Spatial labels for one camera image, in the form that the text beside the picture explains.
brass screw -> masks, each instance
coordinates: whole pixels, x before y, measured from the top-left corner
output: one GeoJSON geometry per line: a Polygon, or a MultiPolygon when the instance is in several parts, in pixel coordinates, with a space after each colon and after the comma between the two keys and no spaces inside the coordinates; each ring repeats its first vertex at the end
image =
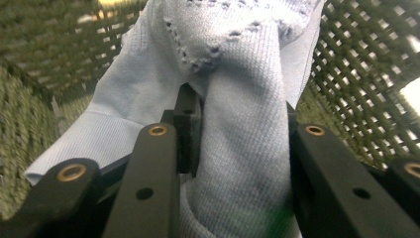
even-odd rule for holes
{"type": "Polygon", "coordinates": [[[409,174],[420,179],[420,164],[408,163],[405,164],[404,168],[409,174]]]}
{"type": "Polygon", "coordinates": [[[152,136],[161,136],[166,134],[167,128],[164,126],[154,126],[151,129],[149,129],[149,134],[152,136]]]}
{"type": "Polygon", "coordinates": [[[314,136],[324,136],[325,135],[325,131],[321,128],[321,127],[317,127],[317,126],[307,126],[306,127],[306,132],[314,135],[314,136]]]}
{"type": "Polygon", "coordinates": [[[72,164],[64,167],[56,176],[59,181],[73,181],[86,174],[87,168],[82,164],[72,164]]]}

woven mesh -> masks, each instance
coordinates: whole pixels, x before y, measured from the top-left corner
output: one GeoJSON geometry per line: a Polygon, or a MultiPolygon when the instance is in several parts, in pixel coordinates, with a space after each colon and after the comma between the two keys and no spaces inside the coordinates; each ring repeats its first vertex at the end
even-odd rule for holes
{"type": "Polygon", "coordinates": [[[23,172],[56,139],[50,99],[0,66],[0,216],[10,217],[29,190],[23,172]]]}
{"type": "Polygon", "coordinates": [[[377,168],[420,158],[419,116],[400,94],[420,76],[420,54],[407,40],[420,39],[419,10],[407,0],[328,0],[324,8],[301,118],[317,114],[377,168]],[[308,107],[313,96],[318,111],[308,107]]]}
{"type": "Polygon", "coordinates": [[[145,4],[102,8],[96,1],[0,0],[0,58],[25,71],[31,84],[62,96],[102,76],[145,4]]]}
{"type": "Polygon", "coordinates": [[[145,5],[0,0],[0,217],[20,207],[23,171],[84,111],[145,5]]]}

fabric fold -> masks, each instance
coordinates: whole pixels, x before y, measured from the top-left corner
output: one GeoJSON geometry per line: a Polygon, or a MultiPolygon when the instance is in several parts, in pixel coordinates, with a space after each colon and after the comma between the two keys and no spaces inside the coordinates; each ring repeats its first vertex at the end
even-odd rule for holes
{"type": "Polygon", "coordinates": [[[174,106],[204,100],[200,164],[181,186],[183,237],[294,237],[286,101],[306,83],[317,0],[151,0],[87,111],[27,170],[77,156],[101,168],[174,106]]]}

screw hole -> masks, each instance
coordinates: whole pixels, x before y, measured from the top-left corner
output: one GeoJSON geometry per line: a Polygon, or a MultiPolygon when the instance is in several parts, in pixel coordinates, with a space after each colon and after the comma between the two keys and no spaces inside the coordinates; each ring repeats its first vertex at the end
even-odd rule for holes
{"type": "Polygon", "coordinates": [[[420,179],[420,164],[408,163],[404,168],[409,174],[420,179]]]}
{"type": "Polygon", "coordinates": [[[147,200],[151,198],[153,195],[154,195],[154,191],[149,187],[145,187],[137,191],[136,198],[138,200],[147,200]]]}
{"type": "Polygon", "coordinates": [[[353,193],[362,199],[370,199],[370,194],[363,188],[355,188],[353,189],[353,193]]]}
{"type": "Polygon", "coordinates": [[[306,132],[314,136],[325,135],[325,131],[321,127],[317,127],[317,126],[307,126],[306,132]]]}
{"type": "Polygon", "coordinates": [[[57,175],[59,181],[73,181],[86,173],[86,166],[82,164],[69,165],[63,168],[57,175]]]}
{"type": "Polygon", "coordinates": [[[149,134],[152,136],[161,136],[167,132],[164,126],[155,126],[149,130],[149,134]]]}

white knit fabric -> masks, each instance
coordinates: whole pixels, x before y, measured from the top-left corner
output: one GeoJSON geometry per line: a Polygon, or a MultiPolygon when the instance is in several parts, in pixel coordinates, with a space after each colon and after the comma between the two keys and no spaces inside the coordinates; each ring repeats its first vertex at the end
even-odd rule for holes
{"type": "Polygon", "coordinates": [[[150,0],[86,112],[26,171],[130,154],[187,81],[205,101],[201,160],[181,188],[183,237],[296,235],[286,100],[309,75],[319,0],[150,0]]]}

